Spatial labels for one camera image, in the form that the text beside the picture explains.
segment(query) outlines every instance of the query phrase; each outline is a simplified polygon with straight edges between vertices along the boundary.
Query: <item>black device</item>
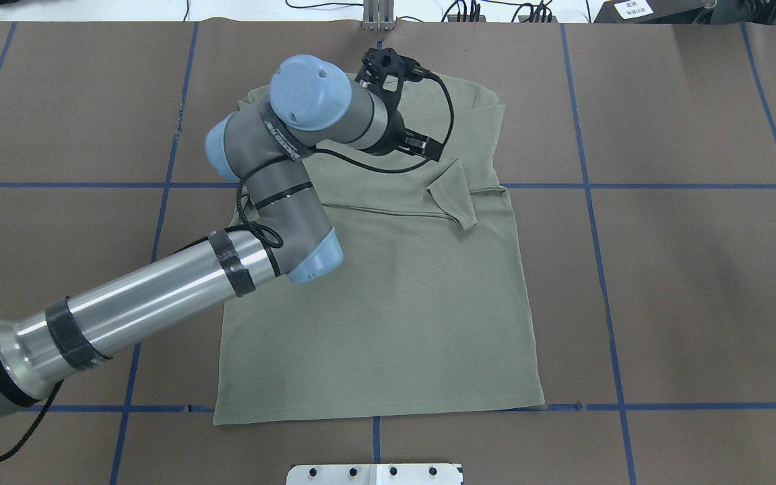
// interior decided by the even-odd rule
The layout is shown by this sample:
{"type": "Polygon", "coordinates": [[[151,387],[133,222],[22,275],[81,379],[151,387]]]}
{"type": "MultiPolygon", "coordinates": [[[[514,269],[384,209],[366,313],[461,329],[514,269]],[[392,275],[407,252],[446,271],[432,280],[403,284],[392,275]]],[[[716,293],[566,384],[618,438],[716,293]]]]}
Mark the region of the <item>black device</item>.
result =
{"type": "Polygon", "coordinates": [[[717,0],[706,8],[702,0],[645,0],[652,13],[622,18],[618,6],[634,0],[605,2],[595,24],[755,24],[776,25],[776,0],[717,0]]]}

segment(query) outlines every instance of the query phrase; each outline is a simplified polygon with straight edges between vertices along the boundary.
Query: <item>power cord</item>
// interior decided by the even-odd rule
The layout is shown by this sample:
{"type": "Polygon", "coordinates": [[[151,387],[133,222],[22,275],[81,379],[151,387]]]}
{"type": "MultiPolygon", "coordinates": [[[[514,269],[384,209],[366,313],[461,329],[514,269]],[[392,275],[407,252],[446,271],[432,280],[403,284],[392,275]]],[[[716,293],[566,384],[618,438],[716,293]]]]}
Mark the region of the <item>power cord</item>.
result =
{"type": "Polygon", "coordinates": [[[512,24],[517,19],[517,16],[520,15],[520,10],[522,10],[523,7],[529,7],[529,17],[526,20],[521,20],[520,24],[547,24],[548,22],[552,22],[552,10],[548,8],[551,3],[552,0],[547,3],[544,3],[543,0],[541,0],[541,3],[537,5],[533,3],[520,4],[520,6],[514,10],[514,16],[511,18],[512,24]]]}
{"type": "Polygon", "coordinates": [[[40,422],[44,420],[44,416],[46,416],[46,413],[50,410],[50,406],[53,405],[53,399],[56,399],[56,394],[59,393],[59,389],[62,387],[62,381],[58,381],[55,386],[53,386],[53,392],[50,393],[50,397],[46,399],[46,402],[44,403],[44,407],[40,409],[40,412],[38,414],[38,417],[34,419],[32,425],[28,427],[27,432],[22,435],[22,438],[16,445],[13,446],[7,453],[4,453],[0,455],[0,463],[2,461],[7,460],[10,457],[13,457],[13,455],[16,455],[16,452],[18,452],[22,445],[25,445],[29,438],[31,438],[32,433],[34,433],[34,430],[38,429],[38,426],[40,426],[40,422]]]}
{"type": "Polygon", "coordinates": [[[469,22],[480,22],[481,4],[477,0],[472,0],[469,6],[469,22]]]}
{"type": "MultiPolygon", "coordinates": [[[[441,91],[443,91],[443,94],[445,95],[445,102],[447,103],[447,111],[449,111],[449,125],[447,125],[447,132],[445,133],[445,140],[443,141],[443,146],[446,146],[447,142],[451,138],[451,133],[453,132],[453,123],[455,122],[455,111],[453,111],[453,101],[451,100],[451,93],[447,89],[447,86],[445,86],[444,81],[437,74],[432,73],[431,71],[427,71],[427,73],[425,73],[423,77],[424,79],[430,79],[430,80],[433,80],[435,83],[437,83],[441,88],[441,91]]],[[[413,170],[421,168],[427,162],[431,162],[431,160],[433,160],[431,157],[425,157],[424,160],[422,160],[421,162],[416,163],[413,166],[407,166],[407,168],[379,168],[378,166],[372,166],[372,165],[368,165],[367,163],[358,162],[357,160],[349,158],[344,154],[339,154],[336,151],[326,150],[326,148],[313,148],[313,150],[311,151],[315,154],[329,154],[330,156],[343,160],[343,162],[347,162],[351,165],[358,166],[359,168],[363,168],[371,172],[376,172],[377,174],[406,174],[407,172],[411,172],[413,170]]],[[[247,172],[241,177],[241,179],[238,182],[238,188],[235,191],[235,213],[238,215],[238,218],[241,220],[241,222],[240,224],[235,224],[225,228],[224,230],[227,233],[234,232],[237,230],[248,230],[250,231],[251,234],[253,234],[253,237],[256,237],[256,239],[259,239],[259,242],[263,243],[263,245],[268,246],[269,248],[279,249],[283,247],[284,245],[283,237],[281,237],[276,230],[271,229],[267,225],[259,224],[256,221],[250,221],[250,219],[247,218],[247,215],[244,212],[244,203],[241,202],[241,199],[243,199],[244,197],[244,185],[247,182],[247,179],[253,177],[253,175],[255,175],[256,172],[259,172],[259,170],[262,170],[263,168],[267,168],[267,166],[271,166],[278,162],[284,162],[284,160],[289,160],[289,158],[287,158],[286,156],[278,156],[277,158],[268,160],[268,162],[260,163],[258,166],[255,166],[254,168],[250,169],[249,172],[247,172]],[[268,239],[266,234],[270,234],[271,239],[268,239]]],[[[192,246],[199,245],[199,243],[203,243],[206,240],[207,240],[207,237],[201,237],[200,239],[194,240],[194,242],[184,246],[184,248],[179,249],[178,251],[176,251],[176,253],[184,251],[185,249],[191,248],[192,246]]]]}
{"type": "Polygon", "coordinates": [[[286,6],[290,9],[315,9],[317,7],[363,7],[363,3],[346,3],[346,2],[326,2],[316,3],[314,5],[293,5],[289,3],[289,0],[284,0],[286,6]]]}
{"type": "Polygon", "coordinates": [[[447,9],[445,10],[445,13],[443,15],[443,18],[441,18],[440,22],[444,22],[445,19],[447,19],[447,15],[451,13],[451,9],[453,9],[453,6],[457,6],[457,22],[465,22],[466,16],[468,15],[468,5],[465,4],[465,0],[454,0],[453,3],[451,3],[447,9]],[[463,6],[463,13],[459,12],[459,6],[463,6]]]}

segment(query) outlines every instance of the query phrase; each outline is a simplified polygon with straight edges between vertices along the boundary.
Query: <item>olive green shirt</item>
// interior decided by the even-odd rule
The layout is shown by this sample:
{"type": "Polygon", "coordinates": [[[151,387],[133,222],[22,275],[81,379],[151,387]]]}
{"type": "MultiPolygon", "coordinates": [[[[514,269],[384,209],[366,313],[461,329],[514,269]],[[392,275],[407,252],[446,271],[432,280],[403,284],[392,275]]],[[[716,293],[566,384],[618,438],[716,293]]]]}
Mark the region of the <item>olive green shirt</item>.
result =
{"type": "MultiPolygon", "coordinates": [[[[443,79],[456,123],[440,162],[375,174],[305,160],[345,261],[226,304],[215,424],[543,404],[517,225],[492,165],[505,107],[483,86],[443,79]]],[[[410,129],[443,138],[436,83],[406,84],[399,109],[410,129]]],[[[382,168],[420,160],[320,146],[382,168]]]]}

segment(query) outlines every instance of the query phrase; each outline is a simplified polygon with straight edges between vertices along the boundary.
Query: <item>black clamp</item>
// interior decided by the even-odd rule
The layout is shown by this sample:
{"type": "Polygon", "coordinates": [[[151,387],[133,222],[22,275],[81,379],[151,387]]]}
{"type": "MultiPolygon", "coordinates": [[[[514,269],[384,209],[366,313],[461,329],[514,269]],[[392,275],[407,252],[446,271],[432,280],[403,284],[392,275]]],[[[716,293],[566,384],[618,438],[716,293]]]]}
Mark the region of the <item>black clamp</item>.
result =
{"type": "Polygon", "coordinates": [[[229,234],[224,230],[219,232],[215,230],[207,236],[207,239],[215,251],[215,256],[218,257],[219,264],[224,268],[224,273],[235,291],[235,296],[240,298],[255,290],[256,285],[253,285],[250,271],[241,264],[241,258],[238,251],[235,251],[229,234]]]}
{"type": "Polygon", "coordinates": [[[95,368],[112,357],[105,356],[95,350],[77,326],[71,308],[67,306],[68,297],[48,306],[45,313],[46,329],[59,349],[62,357],[77,370],[95,368]]]}
{"type": "MultiPolygon", "coordinates": [[[[361,58],[361,63],[363,66],[355,76],[355,82],[366,83],[367,91],[372,92],[384,102],[385,110],[388,111],[389,126],[394,124],[391,119],[400,116],[397,113],[397,107],[400,105],[400,96],[403,95],[403,84],[406,81],[418,83],[430,75],[430,71],[421,67],[418,61],[398,55],[391,47],[368,49],[364,57],[361,58]],[[396,89],[385,89],[385,83],[394,79],[397,80],[396,89]]],[[[406,132],[398,134],[397,147],[393,147],[394,150],[439,162],[444,148],[442,143],[412,129],[404,127],[403,129],[406,132]]]]}

